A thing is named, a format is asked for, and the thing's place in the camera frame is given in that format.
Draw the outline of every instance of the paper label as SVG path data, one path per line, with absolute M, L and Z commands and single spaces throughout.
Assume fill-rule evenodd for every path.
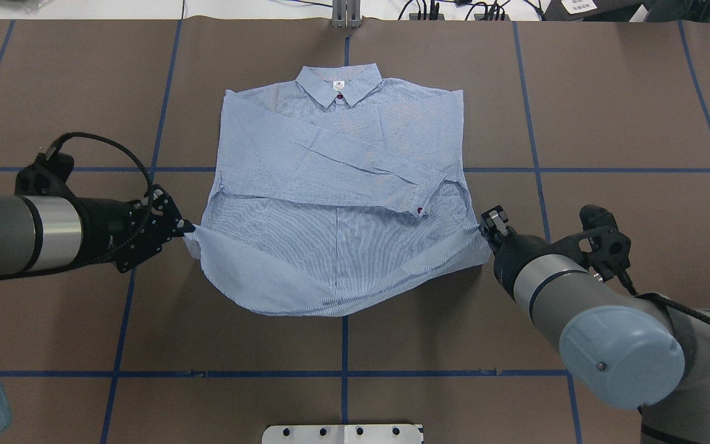
M 580 14 L 580 12 L 592 11 L 597 8 L 594 0 L 561 0 L 563 7 L 569 14 Z

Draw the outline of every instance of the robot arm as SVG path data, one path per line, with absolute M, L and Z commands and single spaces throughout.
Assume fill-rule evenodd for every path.
M 710 442 L 710 312 L 604 285 L 617 276 L 636 294 L 626 273 L 631 242 L 612 214 L 587 205 L 583 233 L 555 244 L 517 234 L 501 207 L 481 218 L 496 278 L 574 377 L 609 405 L 640 407 L 642 442 Z M 592 252 L 580 251 L 581 239 Z
M 80 199 L 68 188 L 73 157 L 60 149 L 71 138 L 91 138 L 120 149 L 147 182 L 143 199 Z M 194 226 L 129 150 L 107 138 L 70 133 L 17 175 L 15 194 L 0 196 L 0 281 L 43 276 L 113 262 L 121 273 L 157 253 Z M 0 433 L 12 414 L 0 383 Z

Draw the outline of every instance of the folded shirt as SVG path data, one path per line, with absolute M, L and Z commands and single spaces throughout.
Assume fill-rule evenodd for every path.
M 264 315 L 349 315 L 483 264 L 463 109 L 462 91 L 383 79 L 376 65 L 227 90 L 189 251 L 221 292 Z

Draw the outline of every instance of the brown mat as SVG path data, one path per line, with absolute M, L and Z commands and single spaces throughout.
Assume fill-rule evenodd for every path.
M 349 57 L 464 89 L 476 210 L 502 204 L 517 230 L 558 239 L 581 205 L 603 205 L 633 239 L 639 290 L 710 306 L 710 25 L 682 25 L 688 59 L 678 23 L 328 23 L 0 22 L 0 194 L 39 146 L 87 130 L 135 151 L 199 221 L 224 90 Z M 141 194 L 124 155 L 67 152 L 79 195 Z M 0 442 L 256 443 L 268 424 L 341 421 L 422 422 L 429 442 L 637 441 L 636 413 L 561 369 L 490 265 L 346 321 L 240 309 L 180 241 L 135 275 L 98 265 L 0 283 L 16 418 Z

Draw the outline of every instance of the white floor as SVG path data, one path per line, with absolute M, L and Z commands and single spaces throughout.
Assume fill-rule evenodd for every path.
M 48 0 L 37 11 L 29 12 L 24 3 L 45 0 L 0 0 L 0 18 L 26 19 L 177 19 L 182 14 L 183 0 Z M 316 0 L 330 4 L 331 0 Z M 550 0 L 542 0 L 544 8 Z M 405 0 L 362 0 L 361 12 L 366 17 L 396 20 Z M 440 12 L 446 20 L 463 20 L 470 6 L 457 7 L 444 2 Z M 405 12 L 416 12 L 413 3 Z M 505 11 L 512 20 L 538 20 L 533 8 L 524 0 L 510 0 Z M 186 0 L 185 17 L 203 15 L 236 19 L 293 19 L 330 17 L 330 8 L 305 5 L 291 0 Z

